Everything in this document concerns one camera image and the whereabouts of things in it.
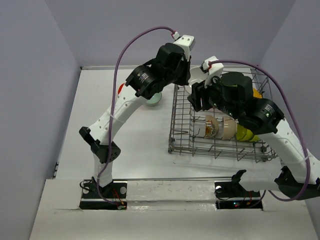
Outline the yellow bowl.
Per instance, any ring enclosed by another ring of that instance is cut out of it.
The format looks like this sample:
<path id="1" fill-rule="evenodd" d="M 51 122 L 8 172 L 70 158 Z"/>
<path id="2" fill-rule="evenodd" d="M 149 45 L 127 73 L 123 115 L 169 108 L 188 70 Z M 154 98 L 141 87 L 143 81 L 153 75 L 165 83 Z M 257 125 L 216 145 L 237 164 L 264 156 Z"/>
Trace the yellow bowl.
<path id="1" fill-rule="evenodd" d="M 262 94 L 256 88 L 253 88 L 253 96 L 258 99 L 263 98 Z"/>

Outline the beige painted ceramic bowl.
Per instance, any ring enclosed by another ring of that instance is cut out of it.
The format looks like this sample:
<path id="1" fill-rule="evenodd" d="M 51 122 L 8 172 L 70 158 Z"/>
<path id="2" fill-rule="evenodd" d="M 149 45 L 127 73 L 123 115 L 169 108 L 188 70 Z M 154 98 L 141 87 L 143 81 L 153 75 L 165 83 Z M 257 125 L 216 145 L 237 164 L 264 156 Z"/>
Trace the beige painted ceramic bowl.
<path id="1" fill-rule="evenodd" d="M 205 138 L 214 138 L 219 132 L 219 122 L 212 115 L 205 116 Z"/>

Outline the lime green bowl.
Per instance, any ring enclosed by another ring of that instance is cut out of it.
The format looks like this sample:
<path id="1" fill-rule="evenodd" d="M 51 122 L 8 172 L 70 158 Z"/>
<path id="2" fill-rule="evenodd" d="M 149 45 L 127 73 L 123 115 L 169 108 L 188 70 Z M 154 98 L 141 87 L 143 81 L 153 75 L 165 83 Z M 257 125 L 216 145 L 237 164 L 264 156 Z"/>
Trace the lime green bowl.
<path id="1" fill-rule="evenodd" d="M 238 141 L 250 141 L 253 137 L 254 134 L 251 130 L 241 126 L 240 124 L 237 125 L 236 139 Z"/>
<path id="2" fill-rule="evenodd" d="M 255 134 L 253 134 L 252 135 L 252 138 L 249 140 L 250 142 L 258 142 L 258 141 L 260 141 L 261 139 L 257 136 L 257 135 L 255 135 Z"/>

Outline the grey wire dish rack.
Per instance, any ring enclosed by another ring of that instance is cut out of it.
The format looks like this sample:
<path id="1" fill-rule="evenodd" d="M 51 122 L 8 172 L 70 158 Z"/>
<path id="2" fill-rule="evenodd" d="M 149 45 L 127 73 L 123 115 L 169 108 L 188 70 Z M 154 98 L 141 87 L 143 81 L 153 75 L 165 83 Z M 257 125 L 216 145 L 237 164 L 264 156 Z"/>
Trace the grey wire dish rack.
<path id="1" fill-rule="evenodd" d="M 275 151 L 264 141 L 240 137 L 240 133 L 224 136 L 224 125 L 232 118 L 212 108 L 196 112 L 187 100 L 191 89 L 176 85 L 173 90 L 168 152 L 208 156 L 214 159 L 228 158 L 236 161 L 253 160 L 269 162 L 277 157 Z M 206 137 L 206 122 L 217 120 L 218 132 Z"/>

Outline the small white bowl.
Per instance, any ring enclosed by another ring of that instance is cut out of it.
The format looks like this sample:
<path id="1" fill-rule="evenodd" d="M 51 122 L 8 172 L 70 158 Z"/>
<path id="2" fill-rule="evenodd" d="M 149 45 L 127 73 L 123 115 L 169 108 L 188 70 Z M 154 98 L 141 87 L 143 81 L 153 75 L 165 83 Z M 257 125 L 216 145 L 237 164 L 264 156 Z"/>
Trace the small white bowl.
<path id="1" fill-rule="evenodd" d="M 188 80 L 188 85 L 185 85 L 184 89 L 190 95 L 192 93 L 192 85 L 205 81 L 208 75 L 204 73 L 199 66 L 190 68 L 189 72 L 190 78 Z"/>

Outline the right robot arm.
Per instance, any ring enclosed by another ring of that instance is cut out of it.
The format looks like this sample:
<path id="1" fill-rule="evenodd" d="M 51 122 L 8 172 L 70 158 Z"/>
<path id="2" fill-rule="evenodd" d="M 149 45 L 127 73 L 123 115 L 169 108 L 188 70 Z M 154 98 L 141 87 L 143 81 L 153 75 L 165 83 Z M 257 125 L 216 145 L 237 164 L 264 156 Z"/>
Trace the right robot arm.
<path id="1" fill-rule="evenodd" d="M 295 135 L 280 108 L 268 98 L 254 95 L 252 79 L 241 72 L 227 72 L 210 79 L 202 72 L 189 77 L 187 99 L 197 112 L 218 109 L 266 142 L 278 156 L 275 167 L 254 174 L 241 168 L 232 176 L 235 196 L 247 191 L 277 191 L 286 201 L 306 200 L 320 195 L 320 161 Z"/>

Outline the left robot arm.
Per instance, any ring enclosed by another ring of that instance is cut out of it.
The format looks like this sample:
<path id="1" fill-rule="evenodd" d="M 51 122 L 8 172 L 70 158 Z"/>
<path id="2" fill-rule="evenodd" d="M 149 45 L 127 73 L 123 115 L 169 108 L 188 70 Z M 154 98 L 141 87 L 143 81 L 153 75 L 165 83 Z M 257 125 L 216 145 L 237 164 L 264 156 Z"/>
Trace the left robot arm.
<path id="1" fill-rule="evenodd" d="M 162 45 L 155 58 L 130 73 L 102 116 L 91 126 L 80 128 L 79 134 L 94 156 L 93 191 L 97 196 L 104 198 L 111 191 L 113 161 L 121 153 L 113 141 L 115 135 L 140 106 L 166 86 L 188 84 L 191 49 L 184 43 Z"/>

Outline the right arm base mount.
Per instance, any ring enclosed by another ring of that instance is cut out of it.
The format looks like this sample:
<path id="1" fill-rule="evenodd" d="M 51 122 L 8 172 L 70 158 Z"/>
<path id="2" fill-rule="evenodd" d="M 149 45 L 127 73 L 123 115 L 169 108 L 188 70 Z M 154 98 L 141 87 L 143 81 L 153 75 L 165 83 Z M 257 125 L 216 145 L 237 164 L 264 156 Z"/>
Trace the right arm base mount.
<path id="1" fill-rule="evenodd" d="M 218 210 L 259 209 L 263 203 L 259 191 L 247 191 L 240 185 L 240 180 L 246 170 L 239 170 L 230 181 L 214 183 L 215 206 Z"/>

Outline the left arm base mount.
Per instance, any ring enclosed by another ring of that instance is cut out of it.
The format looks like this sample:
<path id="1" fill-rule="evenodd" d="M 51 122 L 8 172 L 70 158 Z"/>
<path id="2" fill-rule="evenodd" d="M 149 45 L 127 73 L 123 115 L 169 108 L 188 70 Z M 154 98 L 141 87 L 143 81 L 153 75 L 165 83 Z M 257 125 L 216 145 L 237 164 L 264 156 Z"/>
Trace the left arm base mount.
<path id="1" fill-rule="evenodd" d="M 127 209 L 127 188 L 126 181 L 112 181 L 105 187 L 99 187 L 92 179 L 85 179 L 79 183 L 81 197 L 79 208 L 81 210 L 126 210 Z"/>

